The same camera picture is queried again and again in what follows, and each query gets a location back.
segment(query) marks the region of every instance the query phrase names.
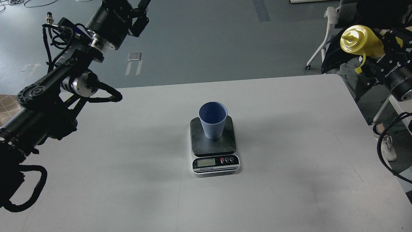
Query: yellow squeeze bottle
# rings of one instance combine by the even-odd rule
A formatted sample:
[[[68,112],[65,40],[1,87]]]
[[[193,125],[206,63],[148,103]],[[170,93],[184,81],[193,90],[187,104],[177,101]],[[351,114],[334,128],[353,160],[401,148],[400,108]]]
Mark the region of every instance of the yellow squeeze bottle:
[[[362,64],[355,69],[359,74],[366,56],[381,57],[385,54],[382,41],[373,31],[362,25],[354,25],[346,29],[340,38],[340,47],[347,53],[363,56]]]

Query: blue cup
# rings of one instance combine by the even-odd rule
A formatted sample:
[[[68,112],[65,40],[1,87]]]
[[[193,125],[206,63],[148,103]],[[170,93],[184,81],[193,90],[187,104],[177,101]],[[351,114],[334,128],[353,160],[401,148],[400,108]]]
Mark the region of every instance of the blue cup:
[[[220,102],[208,102],[200,107],[199,118],[206,137],[216,140],[222,136],[227,109]]]

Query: black robotic arm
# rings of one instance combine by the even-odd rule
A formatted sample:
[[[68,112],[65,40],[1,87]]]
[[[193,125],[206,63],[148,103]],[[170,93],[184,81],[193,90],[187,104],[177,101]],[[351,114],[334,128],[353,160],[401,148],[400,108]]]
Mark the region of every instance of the black robotic arm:
[[[48,53],[49,71],[34,84],[25,87],[17,101],[21,111],[0,128],[0,208],[21,212],[30,208],[38,199],[47,178],[42,166],[21,165],[31,153],[39,154],[35,148],[50,137],[61,140],[77,130],[76,117],[86,102],[118,102],[120,92],[100,82],[89,70],[92,61],[102,62],[108,48],[117,50],[127,35],[138,37],[149,22],[146,8],[150,0],[141,0],[133,9],[127,0],[102,0],[90,22],[84,27],[62,18],[53,24],[51,13],[43,25],[43,36]],[[78,29],[84,27],[87,34]],[[55,32],[55,37],[66,47],[51,59],[47,44],[46,28]],[[61,88],[73,94],[65,102],[59,97]],[[111,94],[107,98],[91,98],[98,89]],[[73,109],[69,107],[77,101]],[[41,178],[31,198],[22,205],[14,205],[10,198],[24,181],[26,171],[39,171]]]

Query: cable connector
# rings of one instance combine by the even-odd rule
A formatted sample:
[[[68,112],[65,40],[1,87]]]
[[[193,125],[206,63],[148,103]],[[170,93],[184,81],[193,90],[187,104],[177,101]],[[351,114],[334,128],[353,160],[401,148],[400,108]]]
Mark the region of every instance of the cable connector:
[[[48,12],[47,13],[47,17],[46,17],[46,23],[49,25],[52,25],[54,23],[54,19],[52,17],[52,13]]]

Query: kitchen scale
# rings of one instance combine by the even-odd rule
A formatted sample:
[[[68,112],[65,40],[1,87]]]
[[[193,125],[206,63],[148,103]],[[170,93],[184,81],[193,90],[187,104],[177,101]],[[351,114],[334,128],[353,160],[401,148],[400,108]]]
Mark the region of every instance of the kitchen scale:
[[[240,167],[236,155],[233,121],[227,116],[223,134],[216,140],[208,139],[199,118],[190,121],[192,171],[195,174],[234,172]]]

